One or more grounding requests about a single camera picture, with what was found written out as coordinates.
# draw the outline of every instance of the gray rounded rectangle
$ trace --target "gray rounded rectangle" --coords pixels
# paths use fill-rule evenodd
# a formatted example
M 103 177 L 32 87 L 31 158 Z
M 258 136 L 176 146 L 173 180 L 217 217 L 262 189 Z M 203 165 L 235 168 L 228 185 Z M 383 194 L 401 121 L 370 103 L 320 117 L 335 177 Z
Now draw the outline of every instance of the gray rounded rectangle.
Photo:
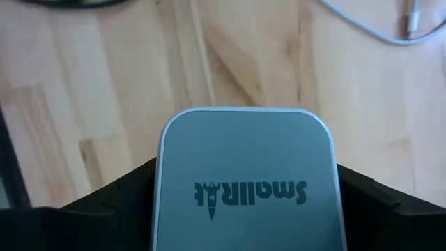
M 302 109 L 199 107 L 157 159 L 152 250 L 346 250 L 332 136 Z

